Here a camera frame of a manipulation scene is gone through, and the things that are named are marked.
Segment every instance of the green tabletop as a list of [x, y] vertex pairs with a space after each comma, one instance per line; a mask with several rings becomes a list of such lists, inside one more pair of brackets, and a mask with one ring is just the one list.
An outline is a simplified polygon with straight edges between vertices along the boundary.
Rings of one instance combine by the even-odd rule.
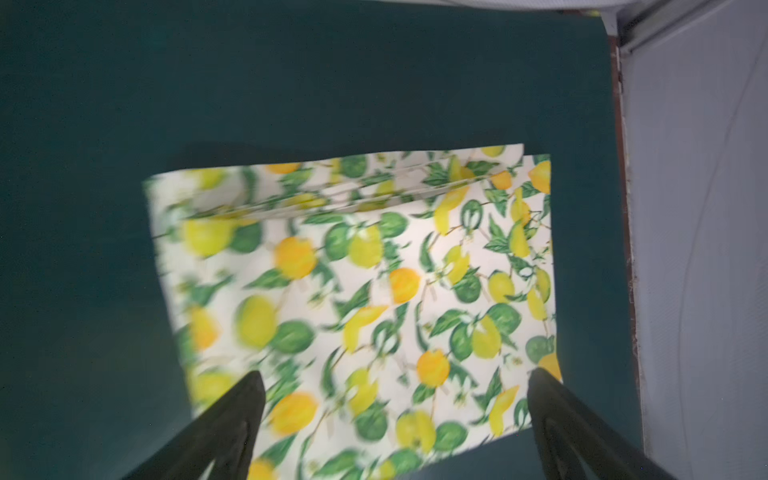
[[[0, 477], [120, 478], [190, 421], [144, 178], [518, 142], [552, 155], [565, 382], [639, 444], [599, 19], [351, 0], [19, 2], [3, 32]], [[478, 468], [541, 478], [531, 431], [413, 477]]]

